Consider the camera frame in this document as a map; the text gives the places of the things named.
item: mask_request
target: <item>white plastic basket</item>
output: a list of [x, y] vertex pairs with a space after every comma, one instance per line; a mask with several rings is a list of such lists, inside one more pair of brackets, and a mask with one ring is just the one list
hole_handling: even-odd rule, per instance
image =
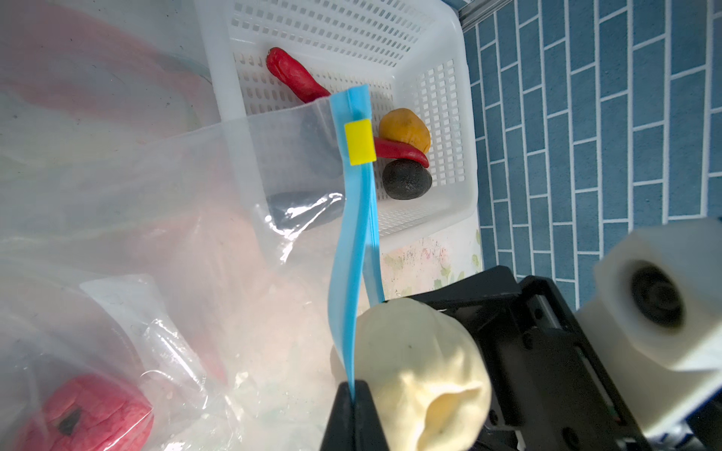
[[[376, 163], [382, 250], [407, 245], [475, 212], [469, 70], [451, 8], [439, 0], [218, 1], [196, 0], [196, 8], [224, 121], [243, 115], [241, 102], [248, 115], [300, 105], [265, 67], [268, 51], [281, 47], [332, 93], [369, 84], [375, 133], [394, 108], [413, 110], [431, 130], [433, 185], [422, 197], [389, 198], [380, 183], [388, 160]], [[231, 74], [233, 68], [238, 76]]]

